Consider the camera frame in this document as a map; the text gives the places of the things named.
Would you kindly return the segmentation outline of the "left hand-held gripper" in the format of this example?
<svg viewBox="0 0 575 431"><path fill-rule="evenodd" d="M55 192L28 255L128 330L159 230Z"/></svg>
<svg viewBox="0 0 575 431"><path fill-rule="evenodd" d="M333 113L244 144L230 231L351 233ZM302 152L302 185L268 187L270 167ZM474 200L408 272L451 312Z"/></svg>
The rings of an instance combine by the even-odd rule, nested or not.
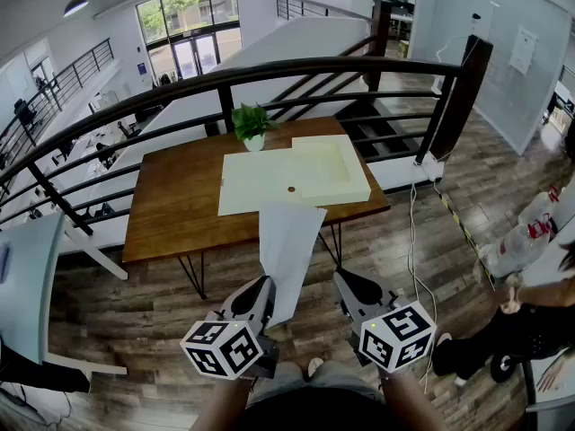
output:
<svg viewBox="0 0 575 431"><path fill-rule="evenodd" d="M265 330L275 298L273 279L261 276L228 296L218 311L195 322L181 348L198 373L230 381L273 378L279 349Z"/></svg>

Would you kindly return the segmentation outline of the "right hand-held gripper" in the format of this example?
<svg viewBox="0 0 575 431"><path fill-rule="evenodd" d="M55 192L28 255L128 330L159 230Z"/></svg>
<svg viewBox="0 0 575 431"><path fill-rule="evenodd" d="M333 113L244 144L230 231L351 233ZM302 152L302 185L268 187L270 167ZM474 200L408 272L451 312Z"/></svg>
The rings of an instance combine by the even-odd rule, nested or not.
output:
<svg viewBox="0 0 575 431"><path fill-rule="evenodd" d="M369 273L336 269L333 284L361 365L373 363L391 374L428 354L437 326L420 303L410 303Z"/></svg>

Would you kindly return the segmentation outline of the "white A4 paper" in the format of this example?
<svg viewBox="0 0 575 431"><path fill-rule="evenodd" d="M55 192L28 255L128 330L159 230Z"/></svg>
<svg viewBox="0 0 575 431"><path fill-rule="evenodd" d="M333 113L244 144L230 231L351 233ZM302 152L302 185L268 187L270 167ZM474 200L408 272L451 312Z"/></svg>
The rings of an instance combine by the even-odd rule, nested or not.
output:
<svg viewBox="0 0 575 431"><path fill-rule="evenodd" d="M276 287L271 327L290 320L295 313L326 214L324 208L290 203L260 207L260 263Z"/></svg>

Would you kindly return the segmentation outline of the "cream yellow mat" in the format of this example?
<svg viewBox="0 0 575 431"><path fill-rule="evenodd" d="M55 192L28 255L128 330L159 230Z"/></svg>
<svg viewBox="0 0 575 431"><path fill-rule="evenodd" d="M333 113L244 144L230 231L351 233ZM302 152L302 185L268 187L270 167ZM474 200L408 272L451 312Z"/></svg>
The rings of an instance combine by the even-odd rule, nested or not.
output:
<svg viewBox="0 0 575 431"><path fill-rule="evenodd" d="M269 202L323 207L364 202L371 188L345 135L294 137L289 148L224 157L220 216Z"/></svg>

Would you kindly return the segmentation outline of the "person's right forearm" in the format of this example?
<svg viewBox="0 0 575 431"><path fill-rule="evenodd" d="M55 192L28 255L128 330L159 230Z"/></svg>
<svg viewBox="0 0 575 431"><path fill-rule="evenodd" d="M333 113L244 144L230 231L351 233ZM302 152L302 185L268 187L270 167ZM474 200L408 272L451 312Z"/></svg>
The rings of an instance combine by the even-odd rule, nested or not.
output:
<svg viewBox="0 0 575 431"><path fill-rule="evenodd" d="M405 368L388 373L378 368L385 403L409 431L447 431L441 414L421 389L415 373Z"/></svg>

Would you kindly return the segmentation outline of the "person's left forearm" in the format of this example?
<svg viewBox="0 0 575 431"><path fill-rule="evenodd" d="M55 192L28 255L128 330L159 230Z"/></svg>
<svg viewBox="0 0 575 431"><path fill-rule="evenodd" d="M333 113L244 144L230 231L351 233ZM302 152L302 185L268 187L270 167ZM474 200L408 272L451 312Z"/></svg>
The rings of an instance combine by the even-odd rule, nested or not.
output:
<svg viewBox="0 0 575 431"><path fill-rule="evenodd" d="M218 380L190 431L232 431L245 412L253 379Z"/></svg>

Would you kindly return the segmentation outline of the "black hairpin table leg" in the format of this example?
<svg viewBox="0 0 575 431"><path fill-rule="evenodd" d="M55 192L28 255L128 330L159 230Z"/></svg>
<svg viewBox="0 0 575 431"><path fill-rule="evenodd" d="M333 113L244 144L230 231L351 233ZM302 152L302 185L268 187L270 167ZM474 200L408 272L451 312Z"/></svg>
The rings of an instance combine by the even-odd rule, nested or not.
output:
<svg viewBox="0 0 575 431"><path fill-rule="evenodd" d="M322 244L322 246L327 250L329 255L331 256L335 265L340 268L342 263L342 249L341 249L341 223L338 223L337 226L333 224L330 226L331 233L332 233L332 247L328 245L328 242L324 238L321 232L318 233L318 238Z"/></svg>
<svg viewBox="0 0 575 431"><path fill-rule="evenodd" d="M183 269L187 279L190 281L192 287L198 294L201 300L206 300L208 297L205 290L205 256L200 253L199 259L199 272L196 272L192 260L189 255L178 257L178 261Z"/></svg>

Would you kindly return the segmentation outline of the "person's denim shorts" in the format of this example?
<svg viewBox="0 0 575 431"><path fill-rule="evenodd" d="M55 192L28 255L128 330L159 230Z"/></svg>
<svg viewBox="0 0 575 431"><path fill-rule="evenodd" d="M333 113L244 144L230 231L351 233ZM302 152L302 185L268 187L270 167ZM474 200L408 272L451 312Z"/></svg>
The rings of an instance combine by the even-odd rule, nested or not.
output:
<svg viewBox="0 0 575 431"><path fill-rule="evenodd" d="M334 360L323 361L306 380L295 362L279 363L272 379L264 379L255 387L247 401L247 408L275 396L299 389L338 389L352 391L371 400L385 403L384 395L360 379L349 367Z"/></svg>

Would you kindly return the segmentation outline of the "person's black shirt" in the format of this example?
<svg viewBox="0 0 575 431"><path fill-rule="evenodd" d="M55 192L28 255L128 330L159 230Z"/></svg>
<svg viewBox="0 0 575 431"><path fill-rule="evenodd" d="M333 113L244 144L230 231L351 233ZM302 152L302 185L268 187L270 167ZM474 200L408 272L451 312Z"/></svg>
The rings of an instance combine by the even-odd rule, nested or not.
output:
<svg viewBox="0 0 575 431"><path fill-rule="evenodd" d="M234 431L391 431L387 407L359 393L305 387L252 404Z"/></svg>

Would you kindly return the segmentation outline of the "yellow black floor tape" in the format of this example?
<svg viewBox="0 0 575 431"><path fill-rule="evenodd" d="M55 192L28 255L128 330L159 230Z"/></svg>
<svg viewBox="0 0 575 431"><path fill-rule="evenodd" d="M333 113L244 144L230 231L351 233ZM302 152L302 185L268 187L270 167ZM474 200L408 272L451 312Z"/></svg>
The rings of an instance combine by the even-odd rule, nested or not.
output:
<svg viewBox="0 0 575 431"><path fill-rule="evenodd" d="M438 197L441 200L442 204L444 205L444 207L449 211L449 213L453 217L454 221L456 222L456 224L458 225L458 227L460 228L460 230L464 234L465 240L472 247L473 252L475 253L477 259L479 260L480 267L482 269L483 274L488 279L488 281L491 285L491 288L494 289L495 288L494 277L493 277L492 273L489 271L489 269L486 267L486 265L485 265L485 263L481 257L479 246L476 244L471 233L468 231L468 229L466 228L466 226L464 225L464 223L462 222L462 220L458 216L457 212L451 207L451 205L449 204L447 199L444 197L444 195L439 191L437 191L437 194L438 194Z"/></svg>

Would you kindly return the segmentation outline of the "white power strip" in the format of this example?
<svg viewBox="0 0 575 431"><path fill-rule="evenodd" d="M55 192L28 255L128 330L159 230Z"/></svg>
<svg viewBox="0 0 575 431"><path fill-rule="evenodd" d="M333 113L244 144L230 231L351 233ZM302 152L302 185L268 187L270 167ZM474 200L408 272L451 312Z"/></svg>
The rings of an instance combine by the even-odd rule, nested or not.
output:
<svg viewBox="0 0 575 431"><path fill-rule="evenodd" d="M433 182L443 178L445 165L445 161L437 160L432 153L427 152L420 164L414 164L414 169L419 181Z"/></svg>

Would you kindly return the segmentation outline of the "black round stand base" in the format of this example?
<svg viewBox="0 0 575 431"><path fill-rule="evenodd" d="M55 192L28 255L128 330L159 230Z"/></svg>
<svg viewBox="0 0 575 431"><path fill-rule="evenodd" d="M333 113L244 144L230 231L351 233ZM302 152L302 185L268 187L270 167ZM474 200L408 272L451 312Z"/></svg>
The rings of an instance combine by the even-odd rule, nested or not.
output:
<svg viewBox="0 0 575 431"><path fill-rule="evenodd" d="M496 383L506 382L515 372L516 363L509 355L496 353L491 359L491 378Z"/></svg>

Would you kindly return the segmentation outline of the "green potted plant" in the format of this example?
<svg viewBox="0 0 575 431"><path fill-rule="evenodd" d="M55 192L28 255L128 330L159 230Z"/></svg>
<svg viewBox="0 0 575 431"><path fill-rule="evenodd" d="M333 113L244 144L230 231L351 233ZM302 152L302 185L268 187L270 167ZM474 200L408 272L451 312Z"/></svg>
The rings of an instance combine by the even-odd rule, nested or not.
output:
<svg viewBox="0 0 575 431"><path fill-rule="evenodd" d="M251 107L242 103L240 108L232 110L231 117L237 139L243 142L250 152L263 149L268 128L279 128L279 123L270 119L267 111L260 105Z"/></svg>

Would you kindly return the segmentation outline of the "black metal railing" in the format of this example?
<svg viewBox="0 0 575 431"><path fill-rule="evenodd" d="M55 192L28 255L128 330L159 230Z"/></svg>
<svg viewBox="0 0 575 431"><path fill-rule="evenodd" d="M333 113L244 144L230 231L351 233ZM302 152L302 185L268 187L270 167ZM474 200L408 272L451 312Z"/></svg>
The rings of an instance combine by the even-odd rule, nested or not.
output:
<svg viewBox="0 0 575 431"><path fill-rule="evenodd" d="M11 202L16 201L17 199L23 199L24 195L28 194L28 192L34 191L36 188L41 188L40 191L43 193L45 192L45 196L39 201L33 202L29 206L25 207L22 205L19 210L15 210L10 215L0 218L0 228L4 227L4 224L10 223L14 219L24 216L27 213L29 214L30 211L34 211L35 209L43 207L47 204L54 204L70 220L73 220L73 226L79 225L81 229L87 228L90 230L88 227L92 224L98 224L100 222L114 218L128 216L128 214L131 213L133 209L135 209L134 207L122 208L120 211L113 214L100 215L92 219L83 219L80 214L84 211L88 211L90 207L99 206L100 204L104 204L110 201L126 198L130 195L135 196L136 188L116 190L111 192L111 194L85 201L83 204L81 203L75 207L70 205L66 197L74 195L88 188L92 188L95 185L99 185L110 180L116 180L133 172L140 171L142 163L132 163L125 168L120 168L112 171L108 170L108 172L102 176L97 176L88 181L77 183L68 189L64 189L63 191L58 191L56 185L52 184L51 182L60 175L64 175L79 166L88 164L92 160L98 159L101 154L109 154L146 142L155 142L164 136L170 136L171 134L183 132L192 128L206 125L216 125L220 121L224 121L226 124L227 132L234 133L234 124L232 122L231 115L232 110L235 109L233 88L236 86L268 82L271 80L278 80L293 76L301 77L295 84L289 86L283 93L277 95L277 97L271 102L257 104L263 107L266 111L278 110L275 115L272 114L273 117L276 117L272 118L273 120L281 118L285 113L296 107L301 107L302 109L296 112L290 118L291 121L295 121L302 118L307 112L310 112L315 107L325 103L342 101L351 101L352 103L358 101L368 102L374 101L375 99L388 98L433 98L437 99L438 101L440 97L440 93L422 92L415 90L377 90L376 92L368 91L340 93L340 91L342 91L345 87L350 86L353 82L359 80L365 74L373 70L380 71L381 75L383 73L438 76L444 76L444 74L448 74L457 77L459 75L459 69L459 66L409 60L392 60L391 58L387 57L363 56L299 58L274 61L253 67L225 69L222 71L210 73L202 78L184 80L178 82L177 84L171 84L157 88L151 92L141 93L133 98L130 98L129 100L122 101L104 111L97 112L90 117L82 119L73 124L71 127L56 133L45 143L35 147L34 150L31 150L18 162L8 167L6 171L0 175L0 182L4 183L7 180L14 179L23 171L28 171L35 179L35 181L32 182L29 186L19 189L19 191L17 190L12 195L9 195L8 198L6 198L4 201L0 201L0 209L7 206ZM323 94L314 95L316 92L322 90L324 86L335 82L340 76L344 74L349 74L349 76L338 84L335 84L329 91L324 92ZM300 96L293 99L286 99L290 94L294 93L303 85L312 81L316 76L319 75L327 76L325 76L321 82L315 84L314 87L311 88L308 92L302 93ZM87 156L82 156L72 161L71 163L64 164L64 166L58 166L58 168L56 168L53 172L49 172L47 175L42 171L40 171L40 176L35 176L32 174L32 165L39 169L38 164L36 163L40 159L44 158L45 156L51 156L51 154L58 150L60 146L68 144L73 140L84 137L95 130L103 128L112 123L112 121L119 121L128 115L135 114L136 111L141 111L143 109L147 110L149 108L162 105L168 101L172 103L176 100L194 97L206 92L217 92L219 103L219 106L217 107L217 113L199 114L199 112L194 112L196 113L194 118L180 120L175 124L159 128L158 130L152 130L145 132L144 134L140 133L136 137L126 138L126 140L114 144L109 148L88 154ZM433 111L427 114L400 114L390 115L388 117L366 116L363 118L344 119L341 124L357 124L360 122L376 123L383 121L401 121L406 119L430 120L432 113ZM403 133L373 138L370 137L363 140L351 140L351 143L372 145L375 143L383 143L386 141L393 141L398 139L404 140L410 138L422 138L423 140L427 129L425 131L415 133Z"/></svg>

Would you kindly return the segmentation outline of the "light blue panel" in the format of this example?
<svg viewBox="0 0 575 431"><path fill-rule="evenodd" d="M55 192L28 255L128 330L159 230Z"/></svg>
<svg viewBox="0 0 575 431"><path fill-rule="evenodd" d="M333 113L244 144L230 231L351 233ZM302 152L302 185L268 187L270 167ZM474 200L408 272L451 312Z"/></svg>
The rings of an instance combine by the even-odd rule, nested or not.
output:
<svg viewBox="0 0 575 431"><path fill-rule="evenodd" d="M49 305L63 232L61 214L0 232L0 245L9 246L0 284L0 337L6 347L38 365L48 352Z"/></svg>

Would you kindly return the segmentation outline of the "glass entrance doors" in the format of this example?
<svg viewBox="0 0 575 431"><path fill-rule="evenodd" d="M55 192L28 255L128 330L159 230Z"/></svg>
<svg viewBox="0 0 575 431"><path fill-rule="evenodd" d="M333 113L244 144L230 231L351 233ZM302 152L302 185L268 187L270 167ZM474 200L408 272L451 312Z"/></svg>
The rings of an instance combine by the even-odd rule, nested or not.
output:
<svg viewBox="0 0 575 431"><path fill-rule="evenodd" d="M207 74L243 46L237 0L149 0L136 9L156 82Z"/></svg>

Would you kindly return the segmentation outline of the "black balcony railing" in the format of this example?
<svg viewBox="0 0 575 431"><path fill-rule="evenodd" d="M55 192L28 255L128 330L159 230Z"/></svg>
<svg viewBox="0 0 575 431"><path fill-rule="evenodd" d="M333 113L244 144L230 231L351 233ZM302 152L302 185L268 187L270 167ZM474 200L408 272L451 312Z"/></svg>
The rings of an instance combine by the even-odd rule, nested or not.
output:
<svg viewBox="0 0 575 431"><path fill-rule="evenodd" d="M276 0L276 13L281 19L289 21L300 17L347 17L371 23L372 19L330 4L313 0Z"/></svg>
<svg viewBox="0 0 575 431"><path fill-rule="evenodd" d="M113 59L110 41L103 40L51 79L43 78L29 100L17 100L14 117L0 131L0 169L35 147L65 106Z"/></svg>

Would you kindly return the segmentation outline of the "white paper notice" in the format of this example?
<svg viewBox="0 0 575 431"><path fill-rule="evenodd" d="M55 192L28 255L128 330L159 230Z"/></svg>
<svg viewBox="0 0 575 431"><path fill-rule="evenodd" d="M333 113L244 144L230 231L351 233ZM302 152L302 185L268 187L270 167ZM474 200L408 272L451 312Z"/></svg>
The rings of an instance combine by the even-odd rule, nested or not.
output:
<svg viewBox="0 0 575 431"><path fill-rule="evenodd" d="M532 64L538 36L523 26L517 27L517 36L511 50L509 64L523 76Z"/></svg>

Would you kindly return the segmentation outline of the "white frame beam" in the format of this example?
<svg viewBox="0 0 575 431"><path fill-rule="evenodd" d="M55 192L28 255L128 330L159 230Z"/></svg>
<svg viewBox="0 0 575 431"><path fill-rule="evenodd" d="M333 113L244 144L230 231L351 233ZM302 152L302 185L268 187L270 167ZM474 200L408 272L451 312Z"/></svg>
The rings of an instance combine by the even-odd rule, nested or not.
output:
<svg viewBox="0 0 575 431"><path fill-rule="evenodd" d="M53 365L60 365L67 368L77 369L87 373L126 375L128 369L125 366L105 365L89 362L86 360L74 359L66 356L47 353L44 360Z"/></svg>

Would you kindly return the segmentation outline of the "dark wooden post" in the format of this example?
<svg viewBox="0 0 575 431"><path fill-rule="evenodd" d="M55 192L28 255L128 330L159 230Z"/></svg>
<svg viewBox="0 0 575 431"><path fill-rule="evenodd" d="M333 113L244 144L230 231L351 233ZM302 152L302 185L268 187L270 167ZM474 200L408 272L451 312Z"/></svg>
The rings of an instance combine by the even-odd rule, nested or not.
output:
<svg viewBox="0 0 575 431"><path fill-rule="evenodd" d="M390 0L375 0L371 25L371 37L368 54L371 57L384 57L391 21L392 3ZM376 92L381 80L380 71L370 71L364 75L367 88Z"/></svg>
<svg viewBox="0 0 575 431"><path fill-rule="evenodd" d="M490 42L476 35L468 37L459 75L444 74L440 97L414 163L420 164L427 152L440 160L454 150L481 89L492 50Z"/></svg>

